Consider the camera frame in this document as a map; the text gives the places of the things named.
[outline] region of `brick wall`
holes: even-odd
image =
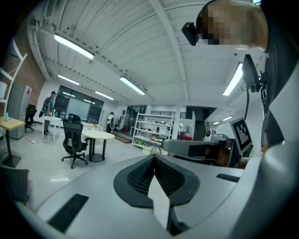
[[[26,84],[30,86],[32,88],[32,92],[30,95],[29,104],[37,105],[38,97],[45,80],[31,51],[30,44],[28,42],[27,28],[25,22],[16,32],[14,40],[21,55],[23,56],[27,53],[27,57],[25,58],[22,66],[20,67],[18,74],[16,75],[16,78],[14,80],[14,83],[24,85]],[[19,62],[19,58],[13,56],[6,56],[4,62],[2,63],[2,68],[10,75],[13,75]],[[4,81],[7,84],[7,89],[9,88],[9,79],[2,76],[2,78],[0,78],[0,81]],[[4,114],[4,107],[4,103],[1,103],[0,116],[3,116]]]

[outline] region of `black shirt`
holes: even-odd
[[[281,130],[269,111],[269,106],[283,89],[285,83],[291,76],[294,67],[298,61],[298,46],[292,37],[292,31],[290,24],[292,24],[292,10],[288,6],[285,8],[284,3],[277,4],[274,1],[264,0],[261,4],[267,23],[268,23],[268,46],[266,50],[266,125],[265,133],[269,147],[281,143],[284,138]]]

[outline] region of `round table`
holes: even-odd
[[[82,135],[89,138],[89,155],[86,158],[90,162],[102,162],[105,160],[105,148],[106,148],[106,140],[113,139],[115,136],[113,134],[97,131],[97,130],[83,130]],[[94,146],[95,140],[104,140],[103,144],[103,153],[102,154],[95,154],[94,153]]]

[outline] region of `whiteboard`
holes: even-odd
[[[82,120],[87,120],[90,105],[90,103],[70,98],[69,105],[66,110],[66,116],[69,117],[69,114],[75,114]]]

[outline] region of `white tiled floor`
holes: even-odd
[[[131,147],[131,144],[124,144],[116,139],[107,140],[105,161],[100,163],[88,162],[88,165],[81,160],[76,160],[74,169],[71,169],[72,159],[61,158],[67,156],[62,146],[64,139],[63,129],[60,136],[53,141],[52,135],[46,135],[42,139],[41,126],[37,125],[36,131],[27,131],[25,137],[19,140],[10,140],[12,153],[22,157],[17,169],[28,169],[30,199],[28,207],[35,210],[40,203],[83,173],[101,167],[105,164],[116,163],[125,159],[143,156],[142,150]],[[102,143],[96,143],[95,152],[102,153]],[[51,179],[68,178],[69,181],[51,182]]]

